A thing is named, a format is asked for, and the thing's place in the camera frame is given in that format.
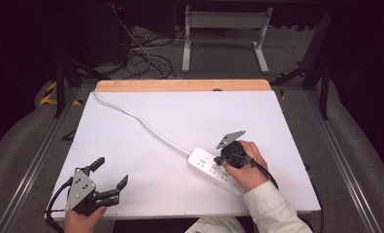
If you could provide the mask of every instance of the person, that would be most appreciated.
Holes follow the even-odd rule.
[[[268,169],[268,163],[253,142],[240,141],[240,143],[247,155]],[[312,232],[307,224],[298,218],[292,205],[258,168],[250,164],[240,169],[227,163],[223,163],[222,166],[246,190],[242,198],[259,232]],[[91,216],[69,212],[65,217],[65,233],[92,233],[106,209],[100,207]],[[201,217],[186,231],[186,233],[196,232],[225,233],[244,232],[244,230],[234,217],[220,216]]]

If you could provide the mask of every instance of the white sleeve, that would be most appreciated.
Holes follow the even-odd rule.
[[[312,232],[270,181],[244,193],[243,200],[259,232]]]
[[[234,216],[204,216],[185,233],[245,233]]]

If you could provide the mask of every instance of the metal frame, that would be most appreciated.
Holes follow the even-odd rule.
[[[74,100],[78,95],[78,92],[79,90],[77,88],[73,88],[68,93],[65,110],[60,113],[58,118],[54,119],[48,131],[48,134],[42,142],[41,147],[38,149],[34,160],[28,168],[28,171],[25,173],[25,176],[20,181],[16,193],[14,194],[14,197],[11,200],[11,203],[8,205],[7,210],[1,217],[0,232],[9,232],[23,203],[26,201],[26,197],[28,196],[29,191],[31,190],[35,180],[37,179],[38,174],[45,163],[45,160],[48,157],[49,151],[53,144],[53,138],[58,132],[60,125],[62,124],[65,116],[68,113],[69,108],[73,105]]]
[[[253,42],[253,48],[258,58],[263,74],[269,73],[269,68],[262,53],[262,45],[267,34],[272,16],[272,8],[265,13],[219,13],[219,12],[190,12],[190,6],[185,11],[185,45],[183,48],[182,72],[188,73],[191,56],[190,29],[201,28],[261,28],[259,39]]]
[[[352,168],[349,166],[346,156],[343,153],[343,150],[340,147],[339,143],[337,142],[336,136],[334,134],[334,131],[332,130],[331,125],[328,123],[327,120],[322,117],[320,113],[320,107],[318,106],[317,97],[315,96],[312,90],[306,91],[306,97],[309,104],[315,111],[317,117],[319,118],[323,130],[325,131],[326,137],[329,141],[329,148],[332,151],[334,161],[337,165],[340,174],[343,177],[343,181],[346,184],[349,194],[352,197],[353,202],[355,203],[356,209],[358,210],[362,222],[364,223],[365,229],[367,230],[367,232],[382,232],[376,220],[376,217],[374,216],[374,213],[372,212],[371,207],[367,201],[367,198],[365,197],[365,194],[361,189],[361,185],[355,178],[355,175],[352,172]]]

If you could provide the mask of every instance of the electrical outlet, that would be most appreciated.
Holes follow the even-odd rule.
[[[237,181],[222,166],[218,166],[213,161],[214,158],[215,155],[206,150],[196,148],[188,158],[188,166],[226,190],[237,196],[242,196],[245,190],[240,187]]]

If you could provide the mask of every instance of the sleeve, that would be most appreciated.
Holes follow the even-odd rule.
[[[244,193],[243,200],[259,232],[312,232],[270,181]]]

